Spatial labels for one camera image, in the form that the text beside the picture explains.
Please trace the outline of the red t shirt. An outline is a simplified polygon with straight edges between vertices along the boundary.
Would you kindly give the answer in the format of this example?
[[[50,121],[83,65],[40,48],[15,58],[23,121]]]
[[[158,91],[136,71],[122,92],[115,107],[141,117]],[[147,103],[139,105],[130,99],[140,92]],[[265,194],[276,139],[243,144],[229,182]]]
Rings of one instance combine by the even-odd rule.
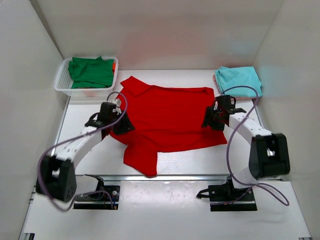
[[[123,163],[147,177],[157,175],[158,153],[182,152],[227,143],[223,131],[203,127],[215,100],[209,87],[149,85],[131,76],[121,82],[121,110],[134,129],[111,136],[126,145]]]

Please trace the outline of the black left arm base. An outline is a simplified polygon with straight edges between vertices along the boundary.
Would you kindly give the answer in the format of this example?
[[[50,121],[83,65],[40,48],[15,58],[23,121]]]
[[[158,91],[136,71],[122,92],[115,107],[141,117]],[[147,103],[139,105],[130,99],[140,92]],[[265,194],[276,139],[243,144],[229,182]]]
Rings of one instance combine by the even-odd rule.
[[[92,174],[77,176],[76,180],[73,209],[112,211],[119,209],[121,193],[119,181],[107,181],[101,176]]]

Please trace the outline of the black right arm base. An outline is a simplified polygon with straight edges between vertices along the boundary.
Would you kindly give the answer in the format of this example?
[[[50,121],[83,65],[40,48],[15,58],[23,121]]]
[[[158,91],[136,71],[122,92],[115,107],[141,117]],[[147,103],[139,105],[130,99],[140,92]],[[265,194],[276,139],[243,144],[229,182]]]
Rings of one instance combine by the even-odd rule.
[[[197,199],[209,199],[211,212],[255,212],[255,195],[250,187],[235,188],[230,177],[225,183],[210,184],[200,190]]]

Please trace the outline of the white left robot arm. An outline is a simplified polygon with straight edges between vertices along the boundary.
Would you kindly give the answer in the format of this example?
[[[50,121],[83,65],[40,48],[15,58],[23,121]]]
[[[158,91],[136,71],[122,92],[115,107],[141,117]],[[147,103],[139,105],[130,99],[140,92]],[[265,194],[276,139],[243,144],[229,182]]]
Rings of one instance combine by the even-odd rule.
[[[102,179],[92,174],[76,176],[82,159],[109,134],[134,130],[121,100],[105,101],[100,110],[89,117],[80,134],[60,143],[54,155],[45,153],[38,162],[36,192],[50,200],[70,202],[77,195],[102,194]]]

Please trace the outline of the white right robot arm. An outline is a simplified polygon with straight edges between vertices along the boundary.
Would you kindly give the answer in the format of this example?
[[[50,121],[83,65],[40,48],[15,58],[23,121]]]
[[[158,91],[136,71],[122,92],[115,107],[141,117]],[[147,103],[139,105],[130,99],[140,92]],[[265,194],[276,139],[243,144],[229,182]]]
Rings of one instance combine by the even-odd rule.
[[[244,189],[259,186],[260,181],[288,175],[291,171],[287,138],[282,133],[273,133],[249,118],[243,108],[236,107],[236,98],[220,95],[205,110],[202,127],[223,131],[231,128],[226,148],[226,164],[233,187]],[[230,165],[231,141],[235,134],[241,135],[250,145],[248,167],[233,173]]]

